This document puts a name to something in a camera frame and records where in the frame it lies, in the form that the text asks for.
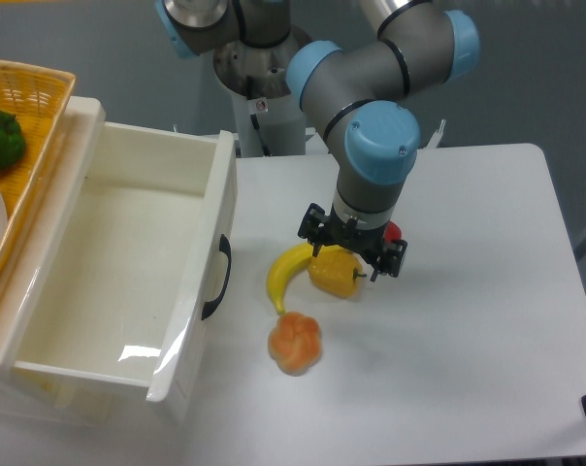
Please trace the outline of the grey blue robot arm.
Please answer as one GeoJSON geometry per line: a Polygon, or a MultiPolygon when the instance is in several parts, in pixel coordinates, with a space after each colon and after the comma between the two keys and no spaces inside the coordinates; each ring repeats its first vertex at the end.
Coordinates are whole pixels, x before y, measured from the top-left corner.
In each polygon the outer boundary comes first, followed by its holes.
{"type": "Polygon", "coordinates": [[[375,276],[398,276],[407,243],[386,230],[420,145],[403,102],[476,66],[472,19],[430,1],[364,1],[375,39],[346,52],[294,26],[286,1],[159,1],[155,9],[179,56],[212,55],[242,156],[299,154],[312,127],[335,157],[332,206],[309,206],[299,236],[314,251],[359,254],[375,276]]]}

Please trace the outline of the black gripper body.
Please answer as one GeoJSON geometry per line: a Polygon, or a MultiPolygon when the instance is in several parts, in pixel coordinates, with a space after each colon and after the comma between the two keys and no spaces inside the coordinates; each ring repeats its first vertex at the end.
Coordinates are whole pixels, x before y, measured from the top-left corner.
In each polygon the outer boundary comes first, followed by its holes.
{"type": "Polygon", "coordinates": [[[379,226],[369,226],[360,216],[345,215],[342,220],[335,209],[330,214],[317,204],[310,204],[298,230],[298,236],[313,246],[320,242],[322,248],[340,246],[358,254],[373,268],[377,263],[379,275],[397,278],[404,265],[407,241],[401,239],[388,243],[384,231],[389,220],[379,226]]]}

